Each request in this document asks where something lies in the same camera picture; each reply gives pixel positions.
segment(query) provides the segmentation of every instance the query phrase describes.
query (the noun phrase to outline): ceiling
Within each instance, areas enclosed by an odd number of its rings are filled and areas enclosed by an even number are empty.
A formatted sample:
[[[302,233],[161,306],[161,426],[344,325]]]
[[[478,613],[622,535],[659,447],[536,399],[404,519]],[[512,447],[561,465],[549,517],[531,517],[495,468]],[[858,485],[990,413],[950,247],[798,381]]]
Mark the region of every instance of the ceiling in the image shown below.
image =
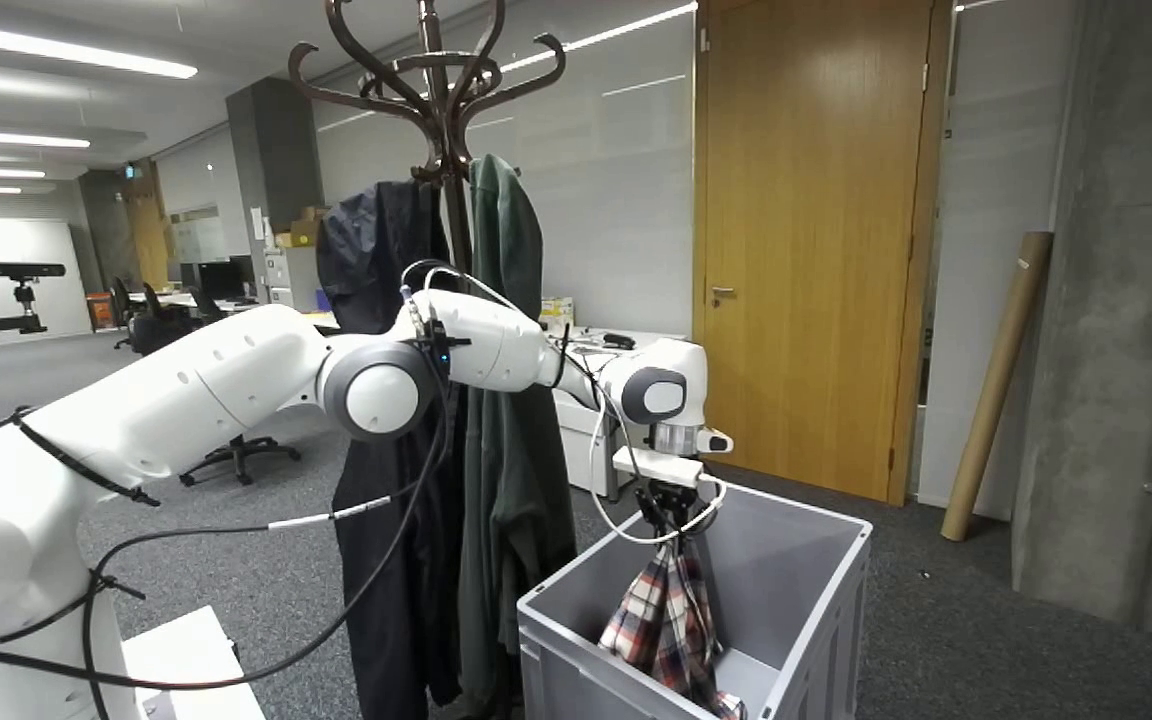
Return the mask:
[[[445,17],[478,0],[441,0]],[[411,36],[418,0],[358,0],[344,8],[371,48]],[[291,44],[322,44],[311,70],[344,65],[322,0],[0,0],[5,33],[38,33],[185,59],[193,81],[155,81],[0,51],[0,129],[87,134],[87,151],[21,151],[54,181],[153,154],[224,120],[224,99],[283,70]]]

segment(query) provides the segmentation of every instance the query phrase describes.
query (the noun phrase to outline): checkered fabric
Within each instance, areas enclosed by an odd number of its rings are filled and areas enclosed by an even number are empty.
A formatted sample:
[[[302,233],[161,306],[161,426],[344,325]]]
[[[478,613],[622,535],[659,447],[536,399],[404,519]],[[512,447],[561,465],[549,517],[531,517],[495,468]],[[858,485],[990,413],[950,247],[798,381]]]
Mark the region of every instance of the checkered fabric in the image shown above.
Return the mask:
[[[740,720],[740,697],[717,689],[717,620],[698,556],[678,541],[629,582],[600,648],[654,670],[663,689]]]

